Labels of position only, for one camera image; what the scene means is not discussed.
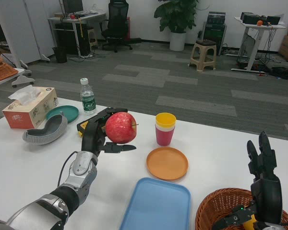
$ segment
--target stacked cups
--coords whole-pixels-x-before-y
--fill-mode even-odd
[[[169,113],[160,113],[156,116],[157,143],[166,146],[171,143],[176,124],[176,117]]]

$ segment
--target bottle cap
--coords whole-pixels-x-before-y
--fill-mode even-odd
[[[87,78],[81,78],[80,82],[82,85],[87,85],[88,84],[88,79]]]

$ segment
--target robotic arm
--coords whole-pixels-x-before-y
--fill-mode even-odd
[[[259,135],[258,155],[254,144],[249,140],[247,151],[251,162],[250,173],[255,176],[251,185],[252,201],[248,207],[239,205],[228,216],[214,223],[212,230],[221,230],[231,225],[240,225],[255,215],[255,230],[285,230],[281,223],[283,213],[282,190],[279,178],[273,170],[276,165],[275,151],[271,149],[265,132]]]
[[[102,126],[111,115],[121,111],[127,112],[127,109],[107,108],[91,118],[84,132],[82,149],[80,152],[74,152],[77,156],[70,165],[66,181],[50,194],[20,209],[6,225],[0,224],[0,230],[64,229],[68,218],[84,203],[89,194],[90,186],[97,176],[96,166],[100,152],[103,150],[120,153],[136,149],[132,145],[116,145],[112,142],[104,145],[106,134],[102,131]]]

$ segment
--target apple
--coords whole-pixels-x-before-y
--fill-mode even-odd
[[[106,122],[107,137],[118,144],[126,144],[136,136],[136,122],[134,117],[125,112],[113,114]]]

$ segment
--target orange plate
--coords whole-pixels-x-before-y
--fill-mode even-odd
[[[186,156],[177,149],[162,147],[151,151],[146,159],[152,175],[163,180],[176,180],[183,177],[189,167]]]

